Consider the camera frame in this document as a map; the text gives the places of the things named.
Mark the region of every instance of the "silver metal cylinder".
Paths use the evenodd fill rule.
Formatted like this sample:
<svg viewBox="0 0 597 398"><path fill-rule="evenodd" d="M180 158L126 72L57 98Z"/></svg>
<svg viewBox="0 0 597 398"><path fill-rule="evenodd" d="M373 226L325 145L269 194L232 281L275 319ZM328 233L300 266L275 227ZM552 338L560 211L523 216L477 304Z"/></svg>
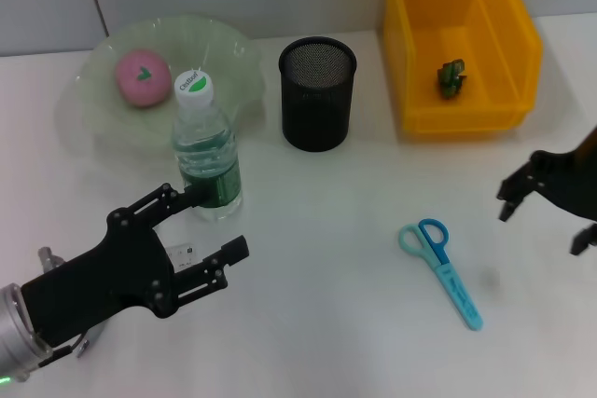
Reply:
<svg viewBox="0 0 597 398"><path fill-rule="evenodd" d="M0 377L23 381L51 355L34 333L21 288L12 283L0 289Z"/></svg>

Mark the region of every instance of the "plastic water bottle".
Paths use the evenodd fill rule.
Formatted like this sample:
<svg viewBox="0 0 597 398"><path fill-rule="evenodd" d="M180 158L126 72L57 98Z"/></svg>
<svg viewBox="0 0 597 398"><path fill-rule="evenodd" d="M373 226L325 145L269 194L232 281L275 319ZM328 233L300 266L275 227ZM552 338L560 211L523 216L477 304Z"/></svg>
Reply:
<svg viewBox="0 0 597 398"><path fill-rule="evenodd" d="M190 70L174 81L178 117L173 147L185 186L202 185L209 199L195 207L210 221L233 213L243 200L236 137L214 103L214 85L204 72Z"/></svg>

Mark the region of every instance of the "scissor blade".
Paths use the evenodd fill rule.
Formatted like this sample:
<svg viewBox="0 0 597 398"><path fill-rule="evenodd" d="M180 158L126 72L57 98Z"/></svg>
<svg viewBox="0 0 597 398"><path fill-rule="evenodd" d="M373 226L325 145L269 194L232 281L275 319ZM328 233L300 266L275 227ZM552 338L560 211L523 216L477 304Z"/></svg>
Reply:
<svg viewBox="0 0 597 398"><path fill-rule="evenodd" d="M463 319L465 319L468 327L471 330L480 330L483 327L483 319L481 319L473 300L468 295L468 291L462 280L460 280L454 266L451 263L441 265L436 269L436 275L450 296L454 306L463 316Z"/></svg>

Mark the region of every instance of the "black mesh pen holder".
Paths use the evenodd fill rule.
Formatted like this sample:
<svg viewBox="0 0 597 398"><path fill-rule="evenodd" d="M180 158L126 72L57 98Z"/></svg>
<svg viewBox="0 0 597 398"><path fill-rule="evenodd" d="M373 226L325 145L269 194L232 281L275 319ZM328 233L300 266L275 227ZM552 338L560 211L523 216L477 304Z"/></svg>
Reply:
<svg viewBox="0 0 597 398"><path fill-rule="evenodd" d="M286 140L310 152L341 144L351 114L354 53L335 39L307 37L286 47L278 65Z"/></svg>

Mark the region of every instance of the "green bottle label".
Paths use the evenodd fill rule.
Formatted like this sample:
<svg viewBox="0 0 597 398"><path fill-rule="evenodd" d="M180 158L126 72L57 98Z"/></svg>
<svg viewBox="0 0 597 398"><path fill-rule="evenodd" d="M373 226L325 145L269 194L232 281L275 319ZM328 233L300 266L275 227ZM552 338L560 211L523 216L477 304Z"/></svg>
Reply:
<svg viewBox="0 0 597 398"><path fill-rule="evenodd" d="M198 177L180 172L185 185L200 185L207 193L204 209L215 209L230 204L241 192L241 171L238 159L227 171L213 177Z"/></svg>

